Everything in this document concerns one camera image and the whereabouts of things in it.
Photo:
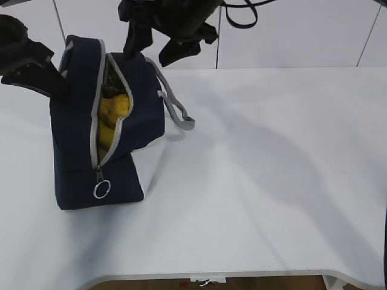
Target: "yellow object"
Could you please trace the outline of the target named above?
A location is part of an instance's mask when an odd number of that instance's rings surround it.
[[[99,108],[99,145],[109,150],[114,139],[115,124],[120,117],[129,113],[130,101],[127,95],[102,98]]]

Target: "zipper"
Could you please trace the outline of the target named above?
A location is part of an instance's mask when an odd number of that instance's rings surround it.
[[[119,117],[116,124],[115,124],[115,130],[114,130],[114,138],[112,141],[112,144],[106,153],[105,157],[99,162],[98,158],[98,150],[97,150],[97,133],[98,133],[98,110],[99,110],[99,104],[100,104],[100,99],[101,99],[101,87],[102,87],[102,82],[103,82],[103,77],[107,76],[107,69],[109,67],[109,63],[106,62],[106,53],[105,53],[105,44],[103,43],[102,40],[100,40],[101,43],[101,50],[102,50],[102,56],[101,56],[101,63],[100,63],[100,71],[98,74],[98,83],[97,83],[97,88],[96,88],[96,96],[94,98],[94,103],[93,103],[93,109],[91,111],[91,130],[90,130],[90,154],[91,154],[91,164],[93,169],[96,171],[97,175],[97,185],[94,188],[94,197],[97,199],[102,199],[106,195],[108,195],[111,184],[110,181],[104,179],[103,173],[102,173],[102,166],[104,166],[112,157],[114,151],[116,150],[119,142],[120,142],[120,137],[121,137],[121,132],[122,132],[122,124],[126,118],[130,116],[130,114],[133,111],[134,107],[134,100],[133,100],[133,94],[132,91],[125,80],[124,75],[119,69],[119,66],[115,62],[112,54],[107,55],[108,62],[111,64],[114,72],[118,75],[119,79],[121,80],[123,86],[125,87],[126,95],[129,98],[129,112],[127,115]],[[97,189],[98,187],[103,184],[103,183],[108,184],[108,190],[103,196],[97,196]]]

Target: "gray zipper trim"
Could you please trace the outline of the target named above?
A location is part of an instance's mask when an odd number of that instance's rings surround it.
[[[120,142],[121,131],[122,131],[122,124],[123,124],[124,120],[130,116],[130,114],[133,111],[133,107],[134,107],[134,100],[133,100],[132,91],[131,91],[131,89],[130,89],[130,87],[129,87],[129,85],[128,85],[125,77],[124,77],[124,75],[122,74],[119,66],[115,62],[112,54],[110,54],[110,53],[108,54],[108,61],[113,66],[113,69],[114,69],[115,73],[118,75],[118,77],[120,78],[123,86],[125,87],[126,94],[129,97],[130,107],[129,107],[129,112],[128,112],[128,114],[126,116],[122,116],[122,117],[118,118],[117,123],[115,124],[115,131],[114,131],[113,141],[111,143],[111,146],[109,148],[108,153],[106,153],[105,157],[102,159],[102,161],[99,164],[99,166],[103,166],[106,162],[109,161],[110,157],[112,157],[114,151],[116,150],[116,148],[117,148],[117,146],[119,145],[119,142]]]
[[[63,61],[65,60],[66,54],[74,48],[74,42],[70,41],[70,43],[65,48],[65,51],[63,52],[62,58],[60,60],[60,65],[58,71],[62,73],[63,71]]]
[[[97,153],[97,131],[98,131],[98,109],[101,98],[101,87],[103,81],[103,72],[105,69],[106,50],[103,40],[99,40],[101,44],[101,62],[99,65],[99,72],[97,78],[96,96],[94,97],[93,108],[91,110],[91,129],[90,129],[90,155],[91,165],[93,169],[98,166],[98,153]]]

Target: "metal ring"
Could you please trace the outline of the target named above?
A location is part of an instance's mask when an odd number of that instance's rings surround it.
[[[99,187],[101,184],[103,184],[104,182],[106,182],[106,183],[109,185],[109,187],[108,187],[108,189],[106,190],[106,193],[105,193],[104,195],[102,195],[102,196],[97,196],[97,189],[98,189],[98,187]],[[103,199],[103,198],[105,198],[105,197],[109,194],[110,188],[111,188],[110,181],[108,181],[108,180],[103,180],[103,181],[101,181],[100,183],[98,183],[98,184],[95,186],[94,191],[93,191],[93,195],[94,195],[94,197],[95,197],[96,199]]]

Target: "dark fabric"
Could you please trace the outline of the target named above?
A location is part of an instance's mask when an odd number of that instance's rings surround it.
[[[134,98],[134,108],[123,122],[120,144],[112,159],[134,149],[145,147],[148,143],[164,135],[165,116],[163,99],[158,96],[160,83],[151,64],[138,53],[126,61],[122,53],[112,54],[120,67]]]
[[[385,286],[387,286],[387,213],[385,224],[385,252],[384,252]]]
[[[66,100],[50,99],[51,127],[68,170],[91,168],[91,109],[96,96],[101,61],[101,45],[97,39],[68,36],[74,43],[66,80],[70,94]]]
[[[123,204],[142,201],[144,198],[137,178],[135,165],[130,154],[103,166],[104,178],[111,182],[111,190],[103,199],[93,195],[97,184],[96,171],[68,170],[63,156],[54,141],[55,196],[62,210],[77,210],[107,204]],[[103,195],[104,188],[99,188],[98,196]]]
[[[119,145],[101,167],[104,179],[111,183],[110,192],[105,198],[96,199],[93,190],[97,172],[91,164],[90,130],[102,49],[99,40],[69,36],[67,44],[71,41],[74,49],[68,53],[63,68],[68,70],[71,94],[65,101],[51,99],[50,103],[58,206],[75,210],[141,201],[144,195],[131,152],[164,134],[164,107],[157,94],[161,88],[155,71],[142,54],[131,60],[114,54],[132,91],[134,107],[123,123]],[[99,187],[97,195],[102,196],[105,189]]]

